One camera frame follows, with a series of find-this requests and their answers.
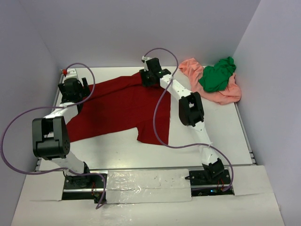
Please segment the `white table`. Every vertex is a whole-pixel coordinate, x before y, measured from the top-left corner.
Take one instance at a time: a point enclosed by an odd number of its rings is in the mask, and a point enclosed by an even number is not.
[[[163,67],[171,72],[175,67]],[[96,83],[130,76],[140,67],[92,68]],[[92,84],[92,77],[86,68],[77,68],[79,78],[86,77]],[[187,89],[189,80],[180,71],[175,78]],[[233,165],[252,164],[245,136],[234,104],[221,106],[202,99],[205,111],[206,130],[213,146],[220,149]],[[72,152],[85,161],[91,170],[95,169],[129,169],[200,166],[201,159],[196,146],[184,149],[170,149],[161,145],[149,145],[138,142],[138,130],[129,130],[106,134],[71,143]],[[178,117],[178,101],[172,98],[170,112],[169,144],[185,145],[195,143],[190,130],[183,126]],[[220,156],[224,165],[227,161]],[[40,170],[49,170],[57,166],[50,161],[41,161]]]

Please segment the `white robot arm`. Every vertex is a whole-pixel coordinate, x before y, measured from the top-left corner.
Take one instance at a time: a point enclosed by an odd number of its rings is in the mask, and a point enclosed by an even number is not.
[[[164,75],[163,78],[160,79],[160,86],[165,89],[171,79],[172,77],[170,74]],[[168,87],[167,91],[177,100],[181,100],[182,97],[189,97],[191,95],[191,91],[186,89],[175,79],[173,79],[173,82]],[[211,144],[210,138],[206,132],[204,120],[198,121],[195,123],[195,126],[188,125],[188,128],[191,129],[191,134],[196,143]],[[212,148],[199,145],[198,149],[201,154],[202,164],[209,165],[218,160],[218,155]]]
[[[211,141],[206,132],[204,123],[204,109],[200,94],[192,93],[177,80],[172,78],[171,73],[162,70],[157,58],[142,57],[144,69],[140,70],[142,83],[144,86],[151,86],[159,83],[162,88],[166,88],[172,80],[167,91],[179,101],[179,118],[183,125],[191,129],[192,136],[196,143],[208,144],[199,145],[201,163],[207,172],[207,179],[211,180],[219,176],[224,171],[224,165],[216,151],[210,147]]]
[[[51,114],[32,121],[32,146],[36,157],[52,161],[60,167],[76,173],[88,173],[87,165],[70,151],[70,140],[66,124],[82,109],[81,105],[72,105],[87,97],[90,90],[86,79],[84,87],[78,80],[76,70],[68,69],[64,83],[59,84],[63,95],[60,104],[63,109],[55,109]],[[64,170],[67,176],[75,176]]]

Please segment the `pink cloth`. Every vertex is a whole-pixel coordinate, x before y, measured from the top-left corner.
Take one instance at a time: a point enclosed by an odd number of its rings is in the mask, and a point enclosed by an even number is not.
[[[241,90],[238,85],[235,84],[235,73],[233,73],[233,75],[229,78],[229,83],[225,90],[207,93],[198,82],[198,80],[203,76],[204,68],[198,63],[198,61],[196,61],[195,58],[184,60],[180,63],[179,69],[189,78],[191,91],[198,92],[201,97],[207,100],[217,102],[220,105],[226,105],[237,102],[241,98]]]

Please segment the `purple cable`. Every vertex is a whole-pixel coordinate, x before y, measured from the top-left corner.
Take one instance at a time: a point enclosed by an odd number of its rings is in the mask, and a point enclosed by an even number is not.
[[[71,106],[75,106],[75,105],[80,105],[80,104],[86,102],[86,101],[92,96],[92,94],[93,94],[93,92],[94,92],[94,89],[95,89],[95,76],[94,76],[92,70],[91,70],[87,65],[85,65],[85,64],[83,64],[83,63],[74,63],[74,64],[71,64],[71,65],[69,65],[69,66],[66,68],[66,70],[67,70],[68,68],[70,68],[71,66],[73,66],[73,65],[82,65],[82,66],[84,66],[85,68],[87,68],[87,69],[90,71],[90,73],[91,73],[91,75],[92,75],[92,77],[93,77],[93,88],[92,88],[92,91],[91,91],[90,95],[89,95],[86,99],[84,99],[84,100],[82,100],[82,101],[80,101],[80,102],[78,102],[78,103],[75,103],[75,104],[72,104],[72,105],[68,105],[67,107],[71,107]],[[2,136],[1,136],[1,141],[0,141],[0,142],[1,142],[1,143],[0,143],[0,155],[1,155],[1,158],[2,158],[2,160],[4,161],[4,163],[5,163],[9,168],[11,168],[13,171],[15,171],[15,172],[17,172],[17,173],[21,173],[21,174],[25,174],[25,175],[41,175],[41,174],[51,173],[51,172],[55,172],[55,171],[68,170],[68,168],[61,167],[61,168],[51,169],[51,170],[47,170],[47,171],[43,171],[43,172],[26,172],[26,171],[17,169],[17,168],[15,168],[14,166],[12,166],[12,165],[7,161],[7,159],[6,159],[5,155],[4,155],[4,152],[3,152],[3,143],[4,143],[5,135],[6,135],[7,131],[8,131],[8,129],[9,129],[9,127],[11,126],[11,124],[13,124],[13,122],[14,122],[15,120],[17,120],[17,119],[20,118],[22,115],[24,115],[24,114],[26,114],[26,113],[28,113],[28,112],[32,112],[32,111],[39,110],[39,109],[63,109],[63,108],[64,108],[64,107],[59,107],[59,106],[35,107],[35,108],[32,108],[32,109],[30,109],[30,110],[27,110],[27,111],[25,111],[25,112],[23,112],[23,113],[20,113],[19,115],[17,115],[17,116],[16,116],[16,117],[15,117],[15,118],[7,125],[7,127],[5,128],[5,130],[4,130],[4,132],[2,133]],[[73,173],[74,175],[77,175],[77,176],[88,176],[88,175],[94,175],[94,174],[96,174],[96,175],[100,176],[100,177],[103,179],[103,194],[102,194],[102,196],[101,196],[101,198],[100,198],[100,200],[99,200],[99,202],[98,202],[98,204],[97,204],[97,206],[96,206],[96,209],[99,209],[100,207],[102,207],[101,202],[102,202],[103,197],[104,197],[104,193],[105,193],[105,183],[106,183],[106,182],[105,182],[105,178],[103,177],[103,175],[101,175],[101,174],[99,174],[99,173],[86,173],[86,174],[80,174],[80,173],[76,173],[76,172],[74,172],[74,171],[72,171],[72,170],[70,170],[70,172]]]
[[[222,191],[227,191],[231,188],[232,186],[232,183],[233,183],[233,179],[234,179],[234,170],[233,170],[233,166],[230,162],[230,160],[220,151],[218,150],[216,147],[213,147],[209,144],[204,144],[204,143],[195,143],[195,144],[190,144],[190,145],[183,145],[183,146],[170,146],[168,144],[165,144],[161,139],[160,137],[158,136],[158,133],[157,133],[157,129],[156,129],[156,115],[157,115],[157,110],[158,110],[158,107],[159,107],[159,104],[164,96],[164,94],[167,92],[169,86],[172,84],[173,82],[173,78],[174,78],[174,74],[176,73],[176,71],[178,70],[179,68],[179,62],[178,62],[178,59],[177,57],[175,56],[175,54],[173,54],[171,51],[169,51],[168,49],[166,48],[153,48],[151,49],[150,51],[148,51],[144,56],[146,57],[147,54],[149,54],[150,52],[154,51],[154,50],[157,50],[157,49],[161,49],[161,50],[165,50],[167,52],[169,52],[171,55],[173,55],[173,57],[175,58],[176,60],[176,63],[177,63],[177,67],[175,69],[175,71],[172,73],[171,77],[172,79],[170,80],[169,84],[167,85],[167,87],[165,88],[165,90],[163,91],[162,95],[160,96],[159,98],[159,101],[157,102],[157,105],[156,105],[156,108],[155,108],[155,112],[154,112],[154,116],[153,116],[153,119],[152,119],[152,125],[153,125],[153,128],[154,128],[154,132],[155,132],[155,135],[156,135],[156,138],[158,139],[158,141],[163,144],[164,146],[166,147],[169,147],[169,148],[174,148],[174,149],[179,149],[179,148],[185,148],[185,147],[191,147],[191,146],[196,146],[196,145],[202,145],[202,146],[208,146],[210,148],[213,148],[214,150],[216,150],[219,154],[221,154],[225,159],[226,161],[229,163],[229,166],[231,168],[231,181],[230,181],[230,184],[225,188],[223,189]]]

